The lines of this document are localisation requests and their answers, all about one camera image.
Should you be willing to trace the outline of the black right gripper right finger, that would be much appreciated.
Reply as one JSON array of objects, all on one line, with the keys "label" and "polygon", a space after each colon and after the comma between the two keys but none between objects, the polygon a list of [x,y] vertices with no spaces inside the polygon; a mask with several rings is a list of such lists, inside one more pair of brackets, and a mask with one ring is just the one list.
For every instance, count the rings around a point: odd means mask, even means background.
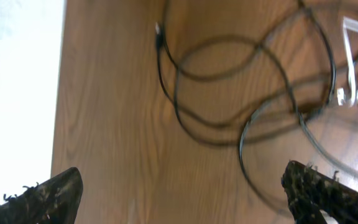
[{"label": "black right gripper right finger", "polygon": [[358,192],[298,161],[289,161],[281,185],[295,223],[358,223]]}]

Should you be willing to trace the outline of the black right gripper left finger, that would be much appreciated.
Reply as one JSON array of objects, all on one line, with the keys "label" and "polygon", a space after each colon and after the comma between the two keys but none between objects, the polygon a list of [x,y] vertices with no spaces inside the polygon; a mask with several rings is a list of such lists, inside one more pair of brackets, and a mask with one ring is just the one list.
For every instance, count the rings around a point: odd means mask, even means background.
[{"label": "black right gripper left finger", "polygon": [[71,167],[21,195],[3,195],[0,223],[74,224],[83,194],[78,168]]}]

